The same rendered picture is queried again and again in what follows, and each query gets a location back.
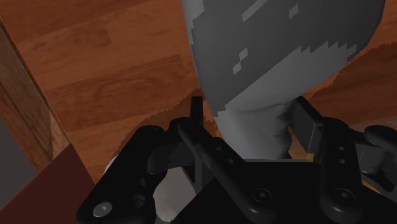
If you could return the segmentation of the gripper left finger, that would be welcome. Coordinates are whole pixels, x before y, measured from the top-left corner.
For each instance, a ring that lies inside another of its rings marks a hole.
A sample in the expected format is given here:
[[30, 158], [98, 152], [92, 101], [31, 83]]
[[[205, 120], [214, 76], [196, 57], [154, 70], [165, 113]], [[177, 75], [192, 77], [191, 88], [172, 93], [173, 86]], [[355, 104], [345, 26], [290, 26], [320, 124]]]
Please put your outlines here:
[[192, 97], [190, 116], [173, 119], [167, 130], [138, 128], [78, 208], [77, 224], [154, 224], [154, 191], [176, 167], [185, 169], [198, 191], [207, 168], [218, 182], [215, 188], [231, 200], [222, 200], [222, 207], [237, 208], [255, 224], [273, 223], [277, 210], [270, 206], [270, 192], [255, 188], [243, 174], [247, 162], [205, 130], [202, 103], [201, 97]]

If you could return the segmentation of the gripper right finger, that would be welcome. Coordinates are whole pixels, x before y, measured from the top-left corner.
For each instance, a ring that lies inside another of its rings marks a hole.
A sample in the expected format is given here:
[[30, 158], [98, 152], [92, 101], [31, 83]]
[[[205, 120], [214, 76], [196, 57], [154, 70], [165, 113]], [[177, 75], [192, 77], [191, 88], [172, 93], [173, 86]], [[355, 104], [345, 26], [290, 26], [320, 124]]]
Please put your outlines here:
[[294, 100], [290, 129], [321, 166], [319, 205], [337, 224], [397, 224], [397, 130], [370, 125], [358, 132]]

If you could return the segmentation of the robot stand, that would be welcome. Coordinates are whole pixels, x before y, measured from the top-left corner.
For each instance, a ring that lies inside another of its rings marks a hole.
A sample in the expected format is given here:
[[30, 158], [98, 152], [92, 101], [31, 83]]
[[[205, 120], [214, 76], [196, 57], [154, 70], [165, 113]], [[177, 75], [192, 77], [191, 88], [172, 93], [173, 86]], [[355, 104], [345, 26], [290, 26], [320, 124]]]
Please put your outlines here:
[[0, 209], [0, 224], [76, 224], [77, 209], [94, 186], [69, 144]]

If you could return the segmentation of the brown wooden furniture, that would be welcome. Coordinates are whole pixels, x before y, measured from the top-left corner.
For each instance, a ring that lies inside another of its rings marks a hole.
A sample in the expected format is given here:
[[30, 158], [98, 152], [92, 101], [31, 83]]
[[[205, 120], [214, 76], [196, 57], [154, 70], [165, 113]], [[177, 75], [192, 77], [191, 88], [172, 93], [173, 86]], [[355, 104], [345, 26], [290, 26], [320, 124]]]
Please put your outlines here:
[[71, 143], [1, 18], [0, 120], [37, 172]]

